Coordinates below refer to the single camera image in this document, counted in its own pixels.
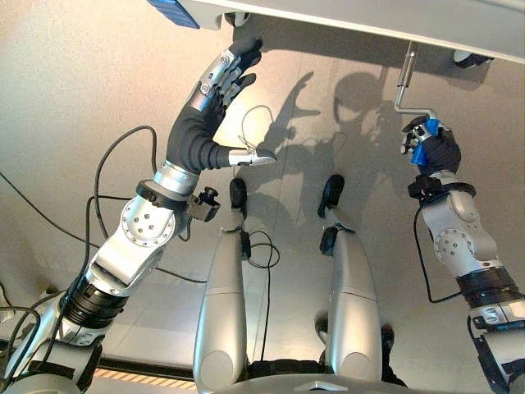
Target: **black knob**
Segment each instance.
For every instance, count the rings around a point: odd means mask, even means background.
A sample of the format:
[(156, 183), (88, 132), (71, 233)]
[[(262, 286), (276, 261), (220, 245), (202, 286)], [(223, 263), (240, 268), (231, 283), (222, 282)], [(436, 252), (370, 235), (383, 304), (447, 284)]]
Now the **black knob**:
[(217, 197), (219, 195), (219, 192), (216, 191), (215, 189), (213, 189), (212, 187), (210, 186), (206, 186), (204, 188), (204, 193), (206, 194), (206, 196), (210, 199), (215, 199), (215, 197)]

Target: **wire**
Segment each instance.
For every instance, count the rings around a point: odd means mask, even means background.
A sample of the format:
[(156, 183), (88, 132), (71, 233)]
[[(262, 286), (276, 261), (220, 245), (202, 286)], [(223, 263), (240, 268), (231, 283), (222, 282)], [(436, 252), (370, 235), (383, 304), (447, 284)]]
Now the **wire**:
[[(52, 298), (55, 298), (56, 296), (58, 296), (60, 293), (62, 293), (63, 291), (58, 291), (56, 293), (53, 293), (51, 295), (47, 295), (45, 296), (44, 298), (38, 300), (37, 302), (35, 302), (34, 304), (32, 304), (30, 306), (30, 309), (36, 311), (36, 308), (38, 308), (41, 304), (43, 304), (44, 302), (48, 301), (48, 300), (51, 300)], [(25, 321), (25, 319), (30, 315), (30, 312), (25, 312), (24, 315), (20, 318), (20, 320), (18, 321), (18, 324), (15, 326), (15, 328), (13, 329), (12, 333), (11, 333), (11, 337), (9, 338), (9, 342), (7, 343), (7, 347), (6, 347), (6, 350), (5, 350), (5, 354), (6, 354), (6, 365), (5, 365), (5, 370), (7, 370), (7, 366), (9, 364), (9, 359), (11, 358), (11, 353), (12, 353), (12, 350), (13, 350), (13, 347), (15, 345), (15, 340), (16, 340), (16, 335), (18, 334), (18, 332), (20, 331), (21, 329), (21, 326), (23, 324), (23, 322)], [(18, 360), (14, 363), (11, 371), (13, 373), (15, 373), (15, 371), (18, 369), (19, 365), (20, 365), (20, 362), (22, 360), (22, 355), (27, 353), (26, 349), (24, 349), (24, 351), (21, 353), (21, 356), (18, 358)]]
[(474, 334), (473, 334), (473, 328), (472, 326), (470, 325), (470, 315), (467, 316), (467, 330), (468, 330), (468, 335), (470, 336), (470, 339), (472, 339), (472, 341), (476, 341), (476, 338), (474, 337)]
[(446, 297), (440, 298), (438, 300), (433, 300), (431, 291), (430, 291), (430, 284), (428, 282), (428, 275), (427, 275), (427, 269), (425, 268), (425, 263), (423, 262), (423, 256), (421, 252), (421, 246), (419, 245), (419, 238), (418, 238), (418, 217), (419, 213), (421, 212), (422, 207), (419, 207), (416, 213), (413, 215), (413, 237), (416, 241), (416, 246), (418, 247), (418, 254), (419, 254), (419, 263), (421, 263), (421, 270), (423, 271), (423, 276), (425, 277), (425, 285), (427, 286), (427, 297), (430, 302), (433, 304), (437, 304), (440, 302), (452, 300), (453, 298), (460, 296), (461, 291), (458, 291), (457, 293), (448, 295)]
[(64, 227), (56, 224), (53, 220), (51, 220), (50, 218), (48, 218), (42, 211), (40, 211), (40, 209), (38, 209), (33, 203), (31, 203), (31, 201), (29, 201), (25, 196), (24, 194), (18, 190), (18, 188), (12, 184), (11, 181), (9, 181), (9, 179), (7, 179), (7, 177), (5, 175), (3, 175), (3, 173), (0, 172), (0, 176), (3, 178), (3, 180), (5, 182), (7, 182), (7, 184), (16, 192), (18, 193), (18, 195), (27, 203), (30, 205), (30, 207), (32, 209), (34, 209), (42, 218), (44, 218), (49, 224), (51, 224), (53, 227), (55, 227), (56, 229), (58, 229), (59, 231), (63, 232), (64, 234), (67, 234), (68, 236), (71, 236), (73, 238), (75, 238), (76, 240), (78, 241), (82, 241), (84, 242), (84, 240), (82, 238), (80, 238), (79, 236), (76, 236), (75, 234), (69, 232), (68, 230), (66, 230)]
[(182, 235), (179, 234), (179, 239), (183, 242), (188, 242), (191, 238), (191, 222), (194, 220), (193, 216), (190, 216), (188, 218), (188, 223), (186, 224), (186, 238), (184, 238)]
[(3, 306), (3, 307), (0, 308), (0, 311), (4, 311), (4, 310), (18, 310), (18, 311), (21, 311), (21, 312), (25, 312), (26, 314), (32, 314), (32, 315), (34, 315), (34, 319), (35, 319), (35, 324), (34, 324), (33, 330), (31, 331), (30, 337), (29, 337), (28, 341), (25, 343), (24, 349), (22, 350), (22, 352), (18, 356), (18, 359), (16, 360), (15, 364), (13, 365), (13, 368), (11, 368), (11, 371), (9, 371), (9, 374), (6, 377), (5, 387), (7, 387), (7, 386), (9, 386), (9, 384), (11, 384), (11, 380), (13, 379), (13, 375), (15, 374), (16, 369), (20, 365), (20, 362), (22, 361), (22, 359), (24, 358), (25, 354), (27, 353), (27, 350), (30, 348), (31, 344), (33, 343), (34, 338), (36, 337), (36, 333), (40, 329), (40, 315), (39, 315), (39, 313), (36, 310), (34, 310), (32, 308), (26, 308), (26, 307), (23, 307), (23, 306)]
[(84, 243), (85, 243), (85, 250), (84, 250), (84, 262), (82, 263), (82, 267), (80, 268), (78, 276), (75, 278), (75, 280), (73, 281), (73, 284), (67, 289), (66, 294), (64, 295), (66, 297), (66, 302), (62, 306), (60, 314), (58, 315), (57, 321), (55, 322), (55, 324), (52, 327), (51, 336), (49, 338), (48, 348), (47, 348), (46, 353), (43, 356), (42, 360), (40, 361), (40, 363), (36, 367), (37, 371), (49, 359), (49, 355), (51, 354), (51, 350), (53, 349), (53, 346), (54, 346), (55, 341), (57, 339), (58, 329), (60, 328), (60, 326), (62, 324), (62, 319), (63, 319), (64, 313), (66, 312), (66, 309), (67, 309), (67, 304), (69, 303), (69, 301), (71, 299), (71, 293), (73, 291), (75, 291), (75, 289), (78, 286), (81, 278), (84, 276), (84, 272), (85, 272), (86, 268), (88, 267), (88, 262), (89, 262), (89, 210), (91, 208), (91, 202), (94, 199), (95, 199), (94, 196), (89, 197), (88, 198), (88, 202), (86, 203), (86, 206), (85, 206), (85, 241), (84, 241)]
[[(53, 227), (55, 227), (57, 230), (63, 232), (67, 236), (70, 236), (71, 238), (75, 238), (76, 240), (85, 243), (85, 239), (73, 234), (72, 232), (66, 230), (64, 227), (60, 226), (56, 222), (54, 222), (52, 219), (48, 218), (45, 213), (43, 213), (40, 209), (36, 207), (27, 197), (25, 197), (24, 193), (22, 193), (3, 173), (0, 172), (0, 176), (4, 179), (5, 182), (32, 208), (34, 211), (39, 214), (46, 222), (51, 224)], [(131, 198), (129, 197), (116, 197), (114, 195), (99, 195), (100, 199), (117, 199), (121, 201), (128, 201)], [(94, 244), (93, 242), (89, 242), (89, 244), (95, 248), (100, 248), (100, 245)]]
[[(41, 304), (43, 304), (44, 302), (46, 302), (48, 300), (51, 300), (52, 298), (55, 298), (56, 296), (58, 296), (62, 292), (63, 291), (58, 291), (56, 293), (52, 293), (51, 295), (45, 296), (44, 298), (42, 298), (42, 299), (38, 300), (37, 302), (35, 302), (34, 304), (32, 304), (30, 306), (30, 309), (36, 310)], [(11, 333), (11, 337), (9, 338), (9, 342), (7, 343), (7, 348), (5, 350), (6, 351), (6, 355), (7, 355), (7, 363), (9, 362), (9, 359), (11, 358), (11, 353), (12, 353), (13, 347), (15, 345), (16, 334), (20, 331), (24, 320), (29, 315), (30, 315), (29, 312), (25, 312), (24, 316), (21, 317), (21, 319), (18, 321), (18, 324), (15, 326), (15, 328), (13, 329), (13, 331)], [(16, 370), (18, 368), (18, 364), (19, 363), (15, 363), (15, 366), (13, 366), (14, 370)]]
[(102, 234), (104, 235), (104, 239), (107, 239), (109, 235), (106, 231), (106, 226), (104, 226), (104, 221), (102, 219), (102, 214), (100, 212), (100, 204), (98, 203), (98, 184), (100, 181), (100, 172), (102, 171), (102, 168), (104, 166), (104, 163), (106, 162), (107, 158), (109, 157), (109, 154), (114, 150), (114, 148), (119, 145), (120, 142), (125, 140), (130, 135), (133, 135), (137, 131), (141, 130), (149, 130), (151, 131), (151, 138), (152, 138), (152, 148), (151, 148), (151, 167), (153, 169), (153, 173), (157, 172), (157, 133), (151, 126), (138, 126), (134, 129), (131, 129), (130, 131), (127, 131), (120, 137), (118, 137), (107, 149), (106, 153), (102, 156), (100, 159), (100, 162), (97, 166), (97, 171), (95, 172), (95, 183), (94, 183), (94, 199), (95, 199), (95, 213), (97, 215), (98, 219), (98, 225), (100, 226), (100, 230), (102, 231)]
[(182, 280), (185, 280), (185, 281), (188, 281), (188, 282), (192, 282), (192, 283), (208, 283), (208, 281), (203, 281), (203, 280), (199, 280), (199, 279), (193, 279), (191, 277), (185, 277), (184, 275), (180, 275), (179, 273), (174, 273), (174, 272), (169, 271), (169, 270), (164, 269), (164, 268), (157, 267), (156, 269), (158, 271), (160, 271), (161, 273), (167, 273), (168, 275), (172, 275), (173, 277), (178, 277), (179, 279), (182, 279)]
[[(59, 226), (58, 224), (56, 224), (53, 220), (51, 220), (50, 218), (48, 218), (42, 211), (40, 211), (36, 205), (34, 205), (27, 197), (25, 197), (25, 195), (16, 188), (16, 186), (11, 182), (9, 181), (9, 179), (7, 179), (7, 177), (5, 175), (3, 175), (1, 172), (0, 172), (0, 175), (2, 175), (2, 178), (7, 182), (7, 184), (13, 188), (14, 191), (16, 191), (16, 193), (18, 193), (18, 195), (27, 203), (29, 204), (29, 206), (34, 209), (42, 218), (44, 218), (48, 223), (50, 223), (51, 225), (53, 225), (56, 229), (58, 229), (59, 231), (63, 232), (64, 234), (66, 234), (67, 236), (70, 236), (78, 241), (82, 241), (83, 243), (85, 243), (85, 239), (84, 238), (81, 238), (79, 236), (76, 236), (75, 234), (69, 232), (68, 230), (66, 230), (65, 228)], [(99, 195), (98, 196), (100, 199), (116, 199), (116, 200), (121, 200), (121, 201), (129, 201), (131, 198), (130, 197), (116, 197), (114, 195)], [(189, 226), (188, 226), (188, 229), (187, 229), (187, 240), (189, 240), (189, 237), (191, 235), (191, 232), (190, 232), (190, 229), (189, 229)], [(100, 248), (100, 245), (97, 245), (97, 244), (94, 244), (93, 242), (89, 242), (89, 244), (91, 246), (94, 246), (95, 248)], [(192, 279), (190, 277), (185, 277), (183, 275), (180, 275), (180, 274), (176, 274), (176, 273), (172, 273), (172, 272), (169, 272), (168, 274), (173, 274), (173, 276), (176, 276), (176, 277), (179, 277), (180, 279), (183, 279), (185, 281), (188, 281), (188, 282), (194, 282), (194, 283), (205, 283), (205, 282), (202, 282), (202, 281), (199, 281), (197, 279)]]
[[(252, 236), (254, 234), (263, 234), (268, 239), (268, 242), (267, 243), (259, 242), (257, 244), (251, 245), (252, 248), (258, 247), (258, 246), (269, 246), (270, 247), (270, 257), (268, 258), (268, 262), (266, 266), (254, 263), (252, 259), (248, 259), (248, 262), (255, 268), (267, 269), (268, 271), (266, 319), (264, 322), (264, 334), (262, 336), (262, 349), (261, 349), (261, 361), (263, 361), (264, 351), (266, 349), (266, 338), (267, 338), (267, 333), (268, 333), (268, 318), (270, 316), (270, 304), (271, 304), (270, 290), (271, 290), (271, 285), (272, 285), (271, 268), (275, 267), (281, 260), (281, 252), (273, 245), (272, 238), (270, 238), (270, 236), (265, 231), (254, 231), (254, 232), (251, 232), (249, 235)], [(272, 257), (273, 257), (274, 250), (277, 252), (277, 259), (275, 263), (272, 263)]]

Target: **floor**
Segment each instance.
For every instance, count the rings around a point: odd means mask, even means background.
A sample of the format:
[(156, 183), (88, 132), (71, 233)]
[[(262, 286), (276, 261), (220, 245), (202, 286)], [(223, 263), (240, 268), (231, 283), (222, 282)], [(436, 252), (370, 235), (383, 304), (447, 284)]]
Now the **floor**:
[[(203, 172), (228, 205), (230, 179), (249, 188), (249, 231), (266, 230), (281, 250), (272, 271), (265, 358), (316, 360), (322, 343), (313, 320), (327, 304), (331, 261), (318, 252), (316, 216), (325, 180), (346, 179), (340, 206), (369, 258), (381, 321), (395, 330), (392, 365), (409, 387), (490, 392), (465, 327), (461, 299), (426, 298), (406, 186), (416, 169), (399, 154), (410, 117), (393, 109), (406, 44), (370, 34), (254, 16), (235, 32), (173, 25), (147, 2), (3, 2), (0, 27), (0, 168), (40, 209), (82, 234), (84, 204), (107, 146), (139, 124), (158, 132), (162, 161), (169, 130), (194, 82), (234, 38), (263, 37), (258, 80), (228, 110), (216, 140), (239, 135), (276, 152), (278, 162)], [(462, 181), (477, 188), (484, 227), (500, 258), (525, 286), (525, 66), (495, 60), (460, 70), (451, 51), (423, 47), (407, 105), (434, 108), (462, 148)], [(128, 139), (103, 170), (104, 194), (132, 196), (151, 177), (147, 134)], [(0, 185), (0, 281), (12, 302), (29, 304), (50, 282), (63, 288), (79, 269), (83, 245), (38, 217)], [(103, 203), (109, 227), (121, 205)], [(197, 222), (191, 242), (173, 241), (162, 266), (205, 278), (226, 209)], [(102, 238), (92, 216), (91, 235)], [(425, 230), (420, 223), (420, 233)], [(421, 237), (434, 296), (457, 291)], [(264, 262), (267, 250), (255, 251)], [(266, 273), (244, 267), (248, 356), (259, 357)], [(189, 367), (203, 286), (153, 273), (130, 299), (104, 342), (107, 355)], [(9, 323), (0, 327), (6, 336)]]

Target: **silver metal arm segment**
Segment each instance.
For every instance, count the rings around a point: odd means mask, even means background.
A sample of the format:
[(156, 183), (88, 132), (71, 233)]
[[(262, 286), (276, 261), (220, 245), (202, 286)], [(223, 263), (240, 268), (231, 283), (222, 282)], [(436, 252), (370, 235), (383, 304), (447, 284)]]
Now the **silver metal arm segment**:
[[(452, 172), (437, 172), (441, 183), (457, 182)], [(525, 296), (498, 258), (494, 239), (483, 229), (473, 197), (453, 190), (423, 210), (434, 238), (436, 257), (456, 278), (469, 303), (479, 361), (494, 392), (508, 392), (525, 373)]]
[[(150, 186), (147, 181), (139, 184), (139, 195), (125, 205), (117, 229), (91, 259), (78, 286), (49, 305), (28, 351), (21, 355), (22, 342), (10, 359), (6, 376), (21, 356), (14, 378), (38, 367), (39, 372), (67, 376), (80, 390), (89, 386), (102, 352), (100, 343), (113, 319), (157, 266), (167, 242), (185, 228), (186, 201), (197, 199), (192, 192), (198, 179), (166, 162)], [(40, 365), (61, 312), (56, 342), (47, 362)]]

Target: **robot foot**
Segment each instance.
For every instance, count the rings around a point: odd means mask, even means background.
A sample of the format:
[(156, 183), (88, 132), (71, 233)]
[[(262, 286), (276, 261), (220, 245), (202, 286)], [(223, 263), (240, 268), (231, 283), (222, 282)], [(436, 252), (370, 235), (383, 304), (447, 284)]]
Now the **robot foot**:
[(322, 191), (321, 203), (317, 208), (317, 215), (320, 218), (325, 217), (325, 207), (335, 207), (339, 203), (339, 198), (345, 187), (345, 179), (338, 174), (330, 176), (326, 181), (325, 188)]
[(246, 218), (246, 183), (240, 178), (234, 178), (230, 182), (230, 201), (233, 209), (240, 208), (244, 218)]

